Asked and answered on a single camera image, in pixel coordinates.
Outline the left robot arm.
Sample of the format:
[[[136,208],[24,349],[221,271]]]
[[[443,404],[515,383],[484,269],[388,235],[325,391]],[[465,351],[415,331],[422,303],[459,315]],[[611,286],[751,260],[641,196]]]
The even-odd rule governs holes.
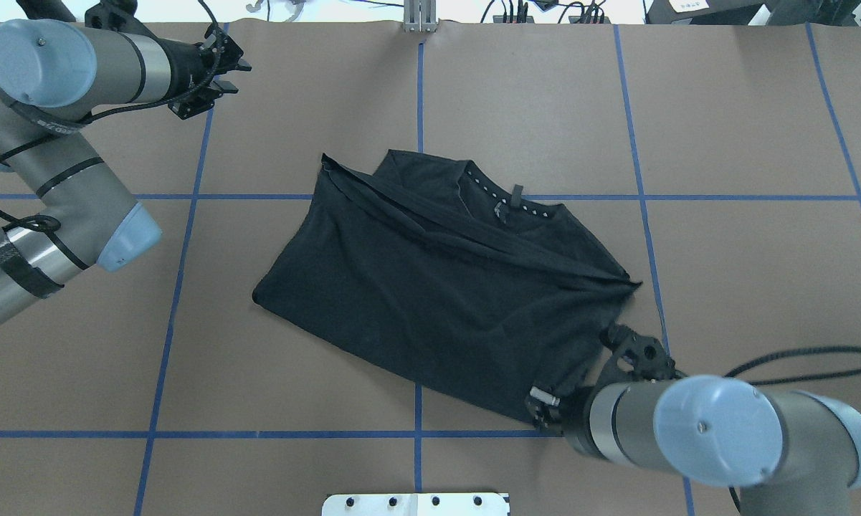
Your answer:
[[[203,42],[158,38],[135,19],[78,27],[0,25],[0,326],[91,267],[118,271],[162,231],[83,130],[113,113],[167,105],[182,120],[237,89],[243,49],[211,23]]]

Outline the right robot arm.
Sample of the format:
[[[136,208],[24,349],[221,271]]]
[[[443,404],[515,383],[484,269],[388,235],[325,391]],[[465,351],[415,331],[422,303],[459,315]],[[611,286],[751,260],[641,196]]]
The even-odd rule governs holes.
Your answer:
[[[861,487],[860,412],[803,390],[699,375],[532,388],[526,406],[585,457],[734,489],[741,515],[850,515]]]

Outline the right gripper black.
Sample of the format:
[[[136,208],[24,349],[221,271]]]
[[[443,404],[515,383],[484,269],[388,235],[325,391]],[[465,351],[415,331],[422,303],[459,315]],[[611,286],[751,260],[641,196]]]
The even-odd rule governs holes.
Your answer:
[[[594,395],[593,386],[582,386],[561,398],[532,386],[525,398],[525,407],[536,430],[544,434],[561,434],[577,453],[598,453],[590,427]]]

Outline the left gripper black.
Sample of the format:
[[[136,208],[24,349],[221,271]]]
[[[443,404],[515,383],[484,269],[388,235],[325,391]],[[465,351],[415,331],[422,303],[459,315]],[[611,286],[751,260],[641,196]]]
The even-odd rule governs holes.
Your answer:
[[[217,99],[238,93],[233,82],[213,80],[191,95],[192,88],[201,84],[211,70],[215,72],[251,72],[251,64],[244,59],[244,50],[221,27],[207,27],[204,41],[188,44],[178,40],[165,40],[165,53],[171,68],[171,84],[165,99],[168,108],[181,120],[210,111]]]

